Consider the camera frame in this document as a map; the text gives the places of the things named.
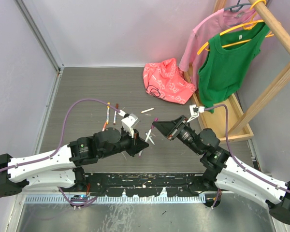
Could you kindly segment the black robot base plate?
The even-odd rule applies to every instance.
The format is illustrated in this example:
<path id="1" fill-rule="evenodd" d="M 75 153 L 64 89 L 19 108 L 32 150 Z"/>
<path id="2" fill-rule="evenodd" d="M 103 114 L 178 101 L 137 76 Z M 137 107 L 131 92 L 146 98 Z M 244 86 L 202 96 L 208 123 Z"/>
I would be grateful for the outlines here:
<path id="1" fill-rule="evenodd" d="M 121 197 L 123 194 L 128 197 L 157 197 L 163 190 L 167 197 L 192 197 L 206 191 L 217 191 L 217 187 L 205 184 L 200 174 L 85 173 L 83 177 L 77 177 L 74 186 L 64 188 L 63 192 L 87 191 L 91 196 L 108 197 Z"/>

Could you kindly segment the brown marker pen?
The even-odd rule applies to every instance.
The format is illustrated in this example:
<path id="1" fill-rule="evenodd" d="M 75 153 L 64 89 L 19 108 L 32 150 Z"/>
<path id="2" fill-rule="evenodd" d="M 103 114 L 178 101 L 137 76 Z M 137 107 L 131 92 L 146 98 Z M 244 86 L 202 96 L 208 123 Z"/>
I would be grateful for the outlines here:
<path id="1" fill-rule="evenodd" d="M 114 119 L 113 119 L 113 125 L 116 124 L 116 117 L 117 117 L 117 111 L 114 112 Z"/>

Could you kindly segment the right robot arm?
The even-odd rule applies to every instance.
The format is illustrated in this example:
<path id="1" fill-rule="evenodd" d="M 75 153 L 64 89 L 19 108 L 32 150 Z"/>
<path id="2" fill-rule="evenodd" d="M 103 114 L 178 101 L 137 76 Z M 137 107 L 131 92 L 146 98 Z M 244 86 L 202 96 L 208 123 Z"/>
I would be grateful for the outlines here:
<path id="1" fill-rule="evenodd" d="M 202 184 L 241 195 L 267 208 L 276 220 L 290 225 L 290 181 L 284 182 L 246 165 L 230 151 L 220 147 L 212 129 L 196 133 L 185 116 L 172 121 L 154 121 L 152 125 L 168 140 L 179 139 L 206 168 Z"/>

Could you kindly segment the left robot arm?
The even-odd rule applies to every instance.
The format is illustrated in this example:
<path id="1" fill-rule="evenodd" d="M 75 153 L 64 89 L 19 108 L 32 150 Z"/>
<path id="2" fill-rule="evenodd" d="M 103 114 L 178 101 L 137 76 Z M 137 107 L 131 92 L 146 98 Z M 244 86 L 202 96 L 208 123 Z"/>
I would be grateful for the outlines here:
<path id="1" fill-rule="evenodd" d="M 34 187 L 61 187 L 83 191 L 87 179 L 80 166 L 97 163 L 99 159 L 121 152 L 135 156 L 149 144 L 134 130 L 133 136 L 124 130 L 108 128 L 81 137 L 59 150 L 29 157 L 13 158 L 0 155 L 0 197 L 17 195 Z"/>

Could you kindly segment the white ballpoint pen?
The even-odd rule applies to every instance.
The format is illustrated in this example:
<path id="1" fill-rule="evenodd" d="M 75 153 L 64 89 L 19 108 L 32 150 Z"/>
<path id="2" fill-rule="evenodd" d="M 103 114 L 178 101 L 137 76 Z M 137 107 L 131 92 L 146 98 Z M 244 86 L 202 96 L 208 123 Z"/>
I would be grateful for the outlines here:
<path id="1" fill-rule="evenodd" d="M 147 142 L 147 141 L 149 140 L 149 137 L 150 137 L 151 131 L 152 131 L 152 128 L 149 129 L 149 131 L 148 131 L 148 133 L 147 133 L 147 136 L 146 136 L 146 139 L 145 139 L 145 142 Z"/>

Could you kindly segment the yellow marker pen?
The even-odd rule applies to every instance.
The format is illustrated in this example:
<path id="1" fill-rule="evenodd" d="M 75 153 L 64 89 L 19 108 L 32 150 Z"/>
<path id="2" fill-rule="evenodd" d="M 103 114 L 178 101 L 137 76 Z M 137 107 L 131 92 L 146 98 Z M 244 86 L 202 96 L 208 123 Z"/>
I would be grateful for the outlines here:
<path id="1" fill-rule="evenodd" d="M 109 124 L 110 107 L 107 107 L 106 124 Z"/>

